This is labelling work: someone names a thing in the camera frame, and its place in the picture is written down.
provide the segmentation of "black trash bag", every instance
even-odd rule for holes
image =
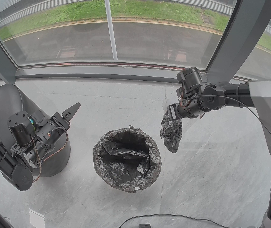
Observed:
[[[109,131],[93,148],[96,173],[110,186],[136,192],[151,186],[161,172],[155,141],[140,128]]]
[[[168,111],[165,112],[161,121],[162,129],[160,131],[161,138],[164,138],[164,145],[172,153],[176,153],[182,138],[182,122],[180,119],[169,120]]]

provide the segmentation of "trash can liner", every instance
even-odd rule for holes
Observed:
[[[182,138],[181,120],[171,121],[169,119],[168,111],[166,111],[163,120],[161,121],[161,125],[162,129],[160,131],[160,137],[164,138],[164,145],[170,152],[176,153]]]
[[[161,172],[155,141],[141,129],[109,131],[93,148],[96,173],[110,186],[134,193],[151,186]]]

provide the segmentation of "grass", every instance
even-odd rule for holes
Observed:
[[[228,16],[211,10],[187,6],[174,2],[157,2],[151,0],[110,0],[113,17],[145,17],[153,19],[171,19],[194,24],[203,24],[201,13],[213,18],[214,27],[224,31]],[[35,13],[14,21],[0,28],[1,39],[10,38],[16,34],[36,28],[53,25],[71,20],[105,18],[104,0],[75,2]],[[258,44],[271,50],[271,36],[263,34]]]

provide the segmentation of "road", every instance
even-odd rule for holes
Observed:
[[[171,63],[206,68],[220,35],[172,25],[113,23],[119,60]],[[5,42],[19,64],[111,60],[105,22],[42,30]],[[271,78],[271,54],[254,48],[238,75]]]

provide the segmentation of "gray tile floor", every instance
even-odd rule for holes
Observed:
[[[41,177],[26,192],[0,173],[0,213],[15,228],[117,228],[127,218],[154,213],[209,218],[230,227],[260,226],[268,207],[271,161],[262,127],[247,109],[226,107],[202,120],[184,119],[183,138],[173,154],[160,139],[160,122],[162,101],[175,96],[178,85],[89,79],[17,80],[16,85],[47,114],[78,101],[81,108],[71,121],[71,156],[61,173]],[[92,160],[104,133],[129,125],[150,135],[162,157],[157,181],[137,193],[108,186]],[[140,223],[217,227],[155,217],[135,219],[123,228]]]

